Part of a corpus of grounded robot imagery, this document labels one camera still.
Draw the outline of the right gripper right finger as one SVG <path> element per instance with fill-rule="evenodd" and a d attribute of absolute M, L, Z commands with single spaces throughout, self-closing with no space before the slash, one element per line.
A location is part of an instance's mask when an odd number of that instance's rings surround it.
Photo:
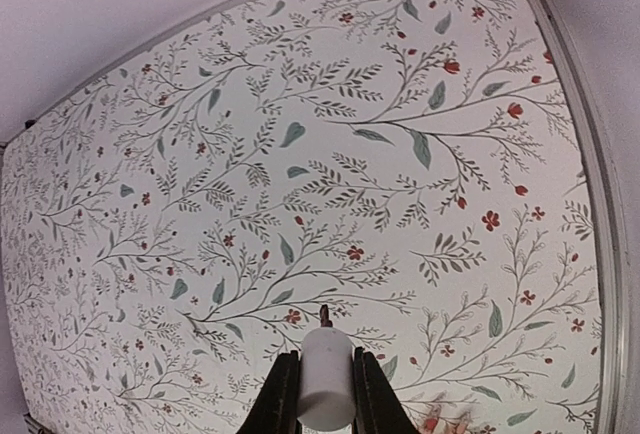
<path fill-rule="evenodd" d="M 353 382 L 353 433 L 418 434 L 375 356 L 362 347 L 354 351 Z"/>

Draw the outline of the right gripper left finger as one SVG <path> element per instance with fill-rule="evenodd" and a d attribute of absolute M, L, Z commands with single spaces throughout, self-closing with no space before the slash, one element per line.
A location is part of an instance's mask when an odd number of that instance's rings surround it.
<path fill-rule="evenodd" d="M 237 434 L 297 434 L 300 359 L 297 351 L 280 354 Z"/>

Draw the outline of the white nail polish cap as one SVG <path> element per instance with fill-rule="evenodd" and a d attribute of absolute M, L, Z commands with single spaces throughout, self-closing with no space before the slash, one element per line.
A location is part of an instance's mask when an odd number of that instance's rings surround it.
<path fill-rule="evenodd" d="M 325 433 L 344 429 L 355 419 L 354 346 L 333 326 L 326 304 L 319 318 L 320 326 L 302 342 L 296 414 L 304 427 Z"/>

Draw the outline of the person's bare hand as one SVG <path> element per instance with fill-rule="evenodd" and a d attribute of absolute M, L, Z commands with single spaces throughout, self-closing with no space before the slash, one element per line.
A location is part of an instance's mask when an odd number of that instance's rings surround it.
<path fill-rule="evenodd" d="M 421 434 L 475 433 L 477 405 L 478 401 L 470 395 L 454 399 L 446 391 L 441 391 L 426 403 L 417 431 Z"/>

